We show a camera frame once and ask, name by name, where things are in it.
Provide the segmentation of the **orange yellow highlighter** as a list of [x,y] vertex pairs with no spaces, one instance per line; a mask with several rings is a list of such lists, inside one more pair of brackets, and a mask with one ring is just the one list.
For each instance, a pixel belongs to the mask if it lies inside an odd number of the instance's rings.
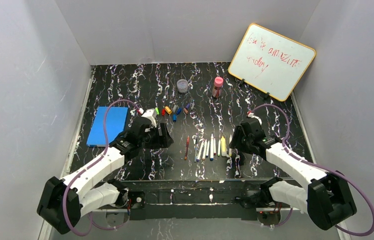
[[227,156],[227,145],[226,145],[226,139],[224,136],[221,136],[220,138],[220,156],[222,157]]

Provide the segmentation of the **yellow highlighter cap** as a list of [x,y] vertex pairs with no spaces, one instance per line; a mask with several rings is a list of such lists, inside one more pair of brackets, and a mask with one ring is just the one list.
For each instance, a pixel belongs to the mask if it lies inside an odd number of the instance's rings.
[[168,107],[168,106],[165,106],[165,111],[170,115],[172,114],[172,110]]

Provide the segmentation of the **green capped marker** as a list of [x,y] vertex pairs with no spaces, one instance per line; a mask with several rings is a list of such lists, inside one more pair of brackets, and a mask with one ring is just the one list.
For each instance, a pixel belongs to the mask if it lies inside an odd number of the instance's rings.
[[221,156],[221,139],[218,140],[218,145],[217,145],[217,156]]

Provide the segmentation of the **checkered black white pen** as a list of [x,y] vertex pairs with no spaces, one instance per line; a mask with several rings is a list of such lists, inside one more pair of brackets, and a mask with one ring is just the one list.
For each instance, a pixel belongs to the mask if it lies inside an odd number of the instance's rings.
[[196,153],[197,153],[197,142],[196,142],[196,136],[193,136],[193,162],[196,162]]

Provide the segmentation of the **blue capped white marker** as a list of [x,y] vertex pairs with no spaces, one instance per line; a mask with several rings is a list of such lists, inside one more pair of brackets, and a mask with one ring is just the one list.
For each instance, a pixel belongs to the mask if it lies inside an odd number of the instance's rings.
[[210,152],[209,152],[210,161],[214,160],[214,155],[215,155],[214,143],[215,143],[214,134],[211,133],[211,138],[210,138]]

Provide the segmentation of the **purple white marker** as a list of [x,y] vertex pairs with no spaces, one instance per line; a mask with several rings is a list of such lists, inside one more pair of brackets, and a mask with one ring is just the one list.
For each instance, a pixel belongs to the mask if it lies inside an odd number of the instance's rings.
[[201,139],[201,140],[199,141],[199,147],[198,147],[198,151],[197,151],[197,154],[196,154],[196,162],[199,162],[200,159],[201,159],[203,146],[204,146],[204,140]]

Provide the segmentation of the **blue red marker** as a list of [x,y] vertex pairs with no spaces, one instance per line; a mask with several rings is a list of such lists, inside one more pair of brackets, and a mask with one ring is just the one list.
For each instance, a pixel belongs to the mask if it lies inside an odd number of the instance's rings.
[[206,150],[205,150],[205,158],[209,157],[209,151],[210,151],[210,141],[207,140],[207,142],[206,142]]

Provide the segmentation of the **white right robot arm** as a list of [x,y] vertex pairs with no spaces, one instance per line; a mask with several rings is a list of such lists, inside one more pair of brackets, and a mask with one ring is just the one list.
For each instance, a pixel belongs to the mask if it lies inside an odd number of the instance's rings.
[[337,172],[329,173],[297,160],[286,152],[280,138],[267,136],[256,118],[248,118],[235,127],[229,147],[245,154],[255,154],[278,166],[298,185],[274,177],[248,190],[236,201],[243,207],[285,203],[308,214],[313,223],[328,230],[357,213],[348,183]]

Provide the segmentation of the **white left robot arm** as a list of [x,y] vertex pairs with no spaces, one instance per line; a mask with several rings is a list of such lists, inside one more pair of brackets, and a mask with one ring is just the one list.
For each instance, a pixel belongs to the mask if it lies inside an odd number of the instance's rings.
[[143,149],[168,148],[174,140],[167,124],[152,116],[134,119],[96,158],[63,178],[51,177],[44,186],[36,213],[60,234],[73,231],[86,214],[105,205],[128,206],[129,189],[119,180],[99,185]]

